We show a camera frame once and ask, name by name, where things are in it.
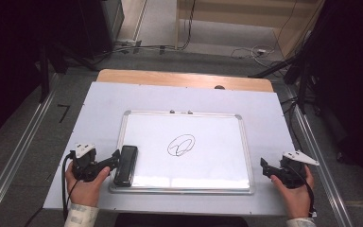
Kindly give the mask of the metal-framed whiteboard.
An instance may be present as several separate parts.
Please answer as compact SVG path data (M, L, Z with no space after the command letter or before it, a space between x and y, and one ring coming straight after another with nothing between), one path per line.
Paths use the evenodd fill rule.
M127 111L118 146L136 146L130 186L113 193L251 194L254 177L239 114Z

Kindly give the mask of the light wooden shelf unit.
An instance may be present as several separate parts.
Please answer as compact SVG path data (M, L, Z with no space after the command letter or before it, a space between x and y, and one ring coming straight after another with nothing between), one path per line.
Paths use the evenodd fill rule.
M180 19L271 27L284 57L314 28L326 0L177 0L175 41L179 43Z

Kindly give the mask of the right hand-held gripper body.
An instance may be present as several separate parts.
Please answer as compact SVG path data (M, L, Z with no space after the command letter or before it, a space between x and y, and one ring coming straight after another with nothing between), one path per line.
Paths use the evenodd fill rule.
M306 179L304 166L318 166L319 164L317 160L298 150L284 152L280 161L282 168L281 181L289 189L301 187Z

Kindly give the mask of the black cabinet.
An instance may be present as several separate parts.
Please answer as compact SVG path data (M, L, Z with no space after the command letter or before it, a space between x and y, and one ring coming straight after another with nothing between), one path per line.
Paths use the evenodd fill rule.
M93 59L112 51L125 14L121 0L78 0L86 44L82 54Z

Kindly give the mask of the wooden table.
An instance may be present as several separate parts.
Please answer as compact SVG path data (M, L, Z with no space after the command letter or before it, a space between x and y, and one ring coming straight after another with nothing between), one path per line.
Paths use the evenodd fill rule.
M222 87L225 90L234 91L274 92L268 79L236 78L197 73L104 69L98 73L96 80L99 82L208 89Z

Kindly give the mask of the person's left hand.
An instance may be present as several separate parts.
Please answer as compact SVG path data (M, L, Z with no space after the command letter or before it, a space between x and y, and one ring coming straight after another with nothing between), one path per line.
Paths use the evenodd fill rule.
M73 163L70 163L65 172L65 180L70 201L73 204L97 207L100 188L110 174L110 169L106 166L91 182L78 182L72 172Z

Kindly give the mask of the black whiteboard eraser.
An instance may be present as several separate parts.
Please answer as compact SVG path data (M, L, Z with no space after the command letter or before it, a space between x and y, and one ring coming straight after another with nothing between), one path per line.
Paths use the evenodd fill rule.
M116 169L113 183L120 187L130 187L135 164L138 155L138 148L136 146L123 146L119 160L119 166Z

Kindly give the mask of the black metal stand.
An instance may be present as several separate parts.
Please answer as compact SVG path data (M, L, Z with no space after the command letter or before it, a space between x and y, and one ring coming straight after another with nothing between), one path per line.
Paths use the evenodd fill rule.
M41 74L41 97L40 102L43 103L49 95L49 73L48 58L46 57L45 45L40 45L40 74Z
M298 99L296 100L296 104L298 105L301 113L306 114L306 110L304 107L305 95L307 82L310 79L310 64L308 61L308 54L309 51L306 47L304 47L293 57L288 58L286 61L279 62L263 72L252 75L251 78L263 79L266 76L273 74L276 71L288 66L287 72L284 75L284 82L285 84L293 84L297 80L300 81Z

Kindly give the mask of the person's right hand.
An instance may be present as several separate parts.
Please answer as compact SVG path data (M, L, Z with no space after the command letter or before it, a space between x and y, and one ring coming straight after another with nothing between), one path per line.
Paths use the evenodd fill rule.
M286 188L277 176L272 175L270 177L273 185L278 189L284 199L287 216L290 219L309 217L311 199L308 187L311 189L314 188L314 178L308 166L305 166L305 173L306 184L293 189Z

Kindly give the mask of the aluminium floor rail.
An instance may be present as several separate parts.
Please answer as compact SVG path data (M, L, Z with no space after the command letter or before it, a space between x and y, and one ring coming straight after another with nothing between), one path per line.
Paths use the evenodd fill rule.
M62 75L55 73L52 77L48 85L50 86L51 90L48 93L45 100L37 106L36 111L32 115L30 121L27 124L25 131L22 134L19 142L17 143L16 147L13 149L12 154L8 162L6 163L2 173L0 174L0 203L5 197L7 191L9 190L9 186L20 166L23 162L28 148L40 127L43 118L49 109L51 102L55 93L57 92L57 88L59 83L61 82Z
M291 123L290 129L299 147L305 147L304 151L311 154L320 162L320 166L317 167L320 182L323 186L323 189L325 190L325 194L334 212L335 218L337 219L338 226L354 227L346 205L340 196L331 171L323 158L317 139L315 138L315 135L307 120L307 115L302 114L302 111L298 106L293 108L292 113L295 115L298 126L300 127L302 140L297 136L297 133L294 131Z

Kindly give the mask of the large white sheet board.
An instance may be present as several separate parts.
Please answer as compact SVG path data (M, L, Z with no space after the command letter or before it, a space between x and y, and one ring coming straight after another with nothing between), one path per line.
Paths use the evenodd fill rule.
M254 192L245 194L113 193L108 177L100 190L99 208L119 213L179 215L282 216L283 198L263 175L260 159L277 166L284 152L294 151L276 94L174 86L95 82L80 110L67 149L94 144L99 160L117 149L127 111L242 116L254 177Z

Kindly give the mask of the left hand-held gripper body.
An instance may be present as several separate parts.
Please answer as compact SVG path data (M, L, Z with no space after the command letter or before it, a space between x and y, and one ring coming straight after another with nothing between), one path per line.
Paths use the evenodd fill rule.
M92 182L102 171L104 166L95 160L96 150L94 144L76 144L70 151L72 174L76 180Z

